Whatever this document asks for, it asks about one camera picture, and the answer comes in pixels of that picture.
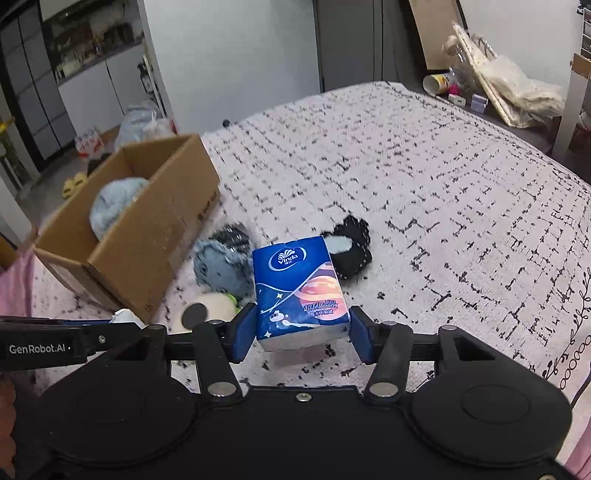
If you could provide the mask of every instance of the bed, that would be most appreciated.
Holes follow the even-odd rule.
[[[591,187],[507,131],[447,102],[377,82],[312,96],[203,136],[222,184],[208,227],[249,222],[264,243],[369,222],[373,263],[343,283],[349,305],[418,333],[453,324],[561,388],[574,422],[559,460],[581,478],[591,393]],[[191,255],[155,314],[174,333],[201,291]],[[33,315],[106,318],[35,263]],[[364,385],[346,340],[233,366],[248,385]],[[67,372],[36,372],[42,390]],[[173,375],[197,391],[194,368]],[[408,388],[434,375],[413,364]]]

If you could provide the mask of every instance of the metal screw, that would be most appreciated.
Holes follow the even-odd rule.
[[[230,382],[215,382],[208,386],[207,391],[214,397],[229,397],[236,392],[236,385]]]
[[[390,382],[378,382],[369,387],[369,391],[376,397],[393,397],[398,393],[398,387]]]
[[[309,393],[306,393],[306,392],[300,392],[300,393],[295,394],[295,399],[297,401],[306,402],[306,401],[312,400],[312,395],[310,395]]]

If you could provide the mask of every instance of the yellow slippers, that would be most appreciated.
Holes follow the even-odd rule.
[[[88,180],[86,172],[79,171],[76,175],[74,175],[74,187],[79,188],[82,184],[86,183],[86,180]]]
[[[84,185],[87,180],[88,176],[86,175],[86,172],[78,172],[76,175],[74,175],[73,179],[67,179],[64,182],[64,188],[61,191],[61,196],[64,197],[64,200],[67,200],[72,195],[74,195],[74,192]]]
[[[61,196],[64,198],[64,200],[67,200],[68,198],[70,198],[72,196],[75,189],[76,189],[76,186],[74,185],[74,180],[67,179],[64,182],[64,188],[61,191]]]

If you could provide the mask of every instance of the tissue pack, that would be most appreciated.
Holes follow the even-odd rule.
[[[324,238],[253,251],[258,326],[266,351],[303,348],[349,334],[349,312]]]

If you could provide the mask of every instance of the small box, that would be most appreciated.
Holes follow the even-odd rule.
[[[447,99],[454,105],[466,106],[466,99],[464,97],[460,97],[459,95],[454,95],[450,93]]]
[[[149,183],[99,242],[90,208],[113,180]],[[198,135],[127,145],[54,215],[35,242],[47,269],[72,292],[149,322],[219,196],[219,177]]]
[[[485,98],[477,94],[472,95],[472,102],[470,103],[471,110],[478,113],[484,113],[484,110],[486,110],[487,105],[488,98]]]

